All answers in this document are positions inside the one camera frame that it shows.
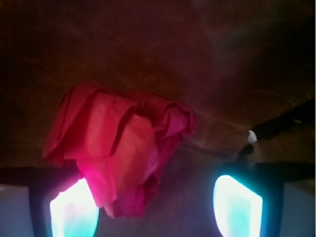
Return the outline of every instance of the dark background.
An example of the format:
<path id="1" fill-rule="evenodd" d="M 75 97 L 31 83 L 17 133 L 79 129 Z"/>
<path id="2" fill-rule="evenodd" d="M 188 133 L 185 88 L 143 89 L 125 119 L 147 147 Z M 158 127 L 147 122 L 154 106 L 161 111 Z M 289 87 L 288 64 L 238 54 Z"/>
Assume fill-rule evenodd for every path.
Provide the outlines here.
<path id="1" fill-rule="evenodd" d="M 63 94 L 96 80 L 185 101 L 193 137 L 140 219 L 101 213 L 97 236 L 215 236 L 211 188 L 248 129 L 315 96 L 309 0 L 0 0 L 0 167 L 48 166 Z M 315 122 L 254 145 L 250 161 L 315 161 Z"/>

